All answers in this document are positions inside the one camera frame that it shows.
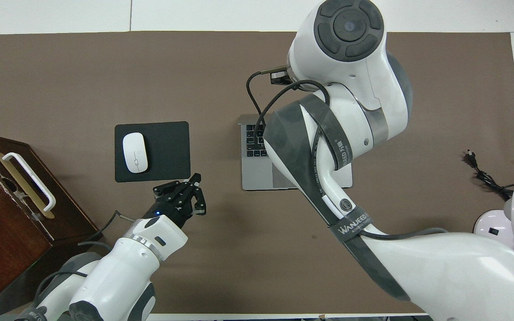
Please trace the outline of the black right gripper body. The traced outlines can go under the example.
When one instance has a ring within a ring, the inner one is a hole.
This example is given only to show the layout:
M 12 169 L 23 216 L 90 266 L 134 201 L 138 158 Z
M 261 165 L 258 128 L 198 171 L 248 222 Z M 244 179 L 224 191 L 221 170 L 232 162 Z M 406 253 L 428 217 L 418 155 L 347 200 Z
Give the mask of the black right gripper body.
M 287 70 L 277 70 L 269 74 L 271 85 L 287 86 L 292 83 L 291 77 Z

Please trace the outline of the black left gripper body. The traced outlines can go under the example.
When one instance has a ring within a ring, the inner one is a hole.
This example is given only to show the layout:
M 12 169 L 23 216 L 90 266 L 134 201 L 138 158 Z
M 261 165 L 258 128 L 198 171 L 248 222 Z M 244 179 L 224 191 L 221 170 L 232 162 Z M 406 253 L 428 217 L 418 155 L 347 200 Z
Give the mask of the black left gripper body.
M 169 201 L 168 197 L 157 198 L 153 205 L 145 212 L 143 219 L 149 219 L 165 215 L 170 218 L 180 229 L 192 217 L 192 203 L 191 198 L 184 199 L 182 203 L 177 201 Z

